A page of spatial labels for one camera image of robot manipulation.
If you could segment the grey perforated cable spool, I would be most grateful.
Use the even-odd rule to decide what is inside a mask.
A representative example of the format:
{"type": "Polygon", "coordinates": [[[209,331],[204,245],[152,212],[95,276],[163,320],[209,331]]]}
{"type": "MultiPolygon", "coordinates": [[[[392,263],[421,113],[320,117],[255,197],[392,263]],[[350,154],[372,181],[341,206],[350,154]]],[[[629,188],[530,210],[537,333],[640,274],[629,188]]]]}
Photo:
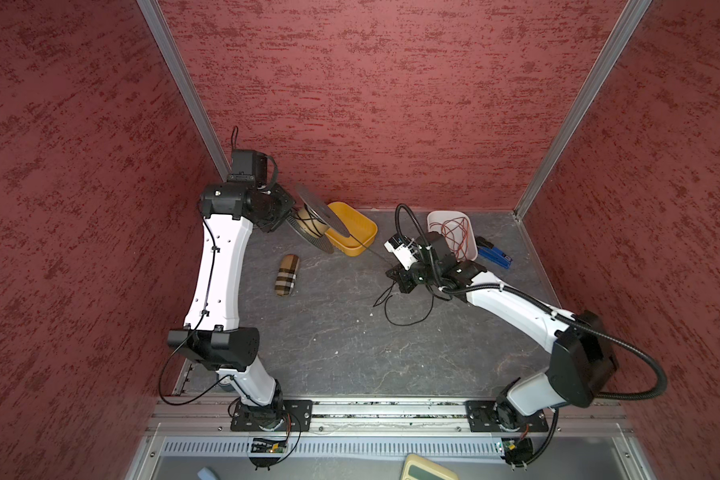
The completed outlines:
{"type": "Polygon", "coordinates": [[[326,254],[332,254],[334,247],[327,232],[332,229],[344,237],[349,237],[349,230],[319,196],[300,184],[295,186],[295,191],[302,201],[302,206],[291,210],[287,217],[288,224],[309,244],[326,254]]]}

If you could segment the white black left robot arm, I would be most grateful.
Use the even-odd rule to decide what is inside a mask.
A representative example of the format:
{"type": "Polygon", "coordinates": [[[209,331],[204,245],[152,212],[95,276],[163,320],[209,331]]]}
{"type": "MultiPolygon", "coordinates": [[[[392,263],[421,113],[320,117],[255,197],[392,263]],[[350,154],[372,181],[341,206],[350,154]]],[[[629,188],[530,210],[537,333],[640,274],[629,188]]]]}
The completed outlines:
{"type": "Polygon", "coordinates": [[[242,327],[239,289],[244,255],[256,226],[278,228],[295,200],[279,184],[258,188],[234,181],[210,185],[199,201],[203,252],[198,281],[183,326],[168,333],[173,355],[201,365],[230,385],[242,405],[277,418],[282,390],[258,357],[260,333],[242,327]]]}

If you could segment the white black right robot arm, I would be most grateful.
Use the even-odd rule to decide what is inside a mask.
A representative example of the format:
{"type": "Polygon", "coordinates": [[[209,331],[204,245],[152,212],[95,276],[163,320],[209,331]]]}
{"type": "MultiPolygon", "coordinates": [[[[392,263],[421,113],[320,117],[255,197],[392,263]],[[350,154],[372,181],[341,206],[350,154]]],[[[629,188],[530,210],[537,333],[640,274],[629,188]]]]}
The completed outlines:
{"type": "Polygon", "coordinates": [[[511,382],[497,396],[495,421],[517,431],[546,408],[591,405],[618,369],[597,315],[557,309],[503,282],[476,262],[441,274],[441,293],[484,309],[515,327],[550,354],[549,366],[511,382]]]}

